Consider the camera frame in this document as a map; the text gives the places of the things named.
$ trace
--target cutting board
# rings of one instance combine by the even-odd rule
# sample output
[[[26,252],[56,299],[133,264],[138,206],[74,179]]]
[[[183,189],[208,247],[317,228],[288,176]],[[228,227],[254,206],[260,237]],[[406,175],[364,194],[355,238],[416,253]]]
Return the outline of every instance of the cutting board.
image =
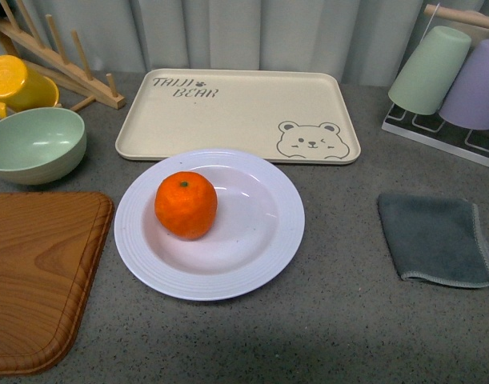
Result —
[[[98,192],[0,194],[0,375],[73,346],[113,212]]]

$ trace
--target mandarin orange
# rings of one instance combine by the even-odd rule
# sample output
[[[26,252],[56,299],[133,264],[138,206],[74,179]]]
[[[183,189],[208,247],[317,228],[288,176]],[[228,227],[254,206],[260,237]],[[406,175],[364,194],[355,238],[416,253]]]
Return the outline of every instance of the mandarin orange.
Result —
[[[201,174],[181,171],[165,178],[155,195],[155,216],[179,238],[195,240],[214,224],[218,197]]]

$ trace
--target bear illustration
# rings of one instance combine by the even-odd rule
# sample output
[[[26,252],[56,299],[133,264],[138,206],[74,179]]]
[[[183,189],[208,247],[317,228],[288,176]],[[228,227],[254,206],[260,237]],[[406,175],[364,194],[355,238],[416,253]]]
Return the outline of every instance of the bear illustration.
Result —
[[[295,122],[279,125],[282,137],[276,147],[288,158],[345,158],[349,146],[339,136],[340,128],[331,122],[319,126],[299,126]]]

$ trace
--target white curtain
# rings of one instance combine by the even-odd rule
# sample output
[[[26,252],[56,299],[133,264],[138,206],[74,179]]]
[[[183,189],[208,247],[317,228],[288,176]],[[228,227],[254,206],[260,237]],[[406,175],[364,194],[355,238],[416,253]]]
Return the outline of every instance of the white curtain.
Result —
[[[427,0],[24,0],[42,40],[51,14],[69,59],[92,70],[289,70],[341,83],[389,86],[430,20]],[[489,16],[489,0],[441,6]],[[17,20],[26,30],[22,16]],[[447,21],[435,18],[431,25]],[[28,54],[20,50],[25,58]]]

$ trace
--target white plate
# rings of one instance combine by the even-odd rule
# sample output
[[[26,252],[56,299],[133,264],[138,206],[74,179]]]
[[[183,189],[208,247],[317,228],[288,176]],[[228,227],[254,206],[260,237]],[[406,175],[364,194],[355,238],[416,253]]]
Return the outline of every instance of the white plate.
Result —
[[[154,215],[162,180],[180,170],[205,176],[218,194],[214,225],[202,238],[170,234]],[[122,260],[155,290],[190,300],[219,300],[269,282],[291,261],[304,231],[304,209],[276,166],[236,150],[193,150],[162,160],[124,194],[114,220]]]

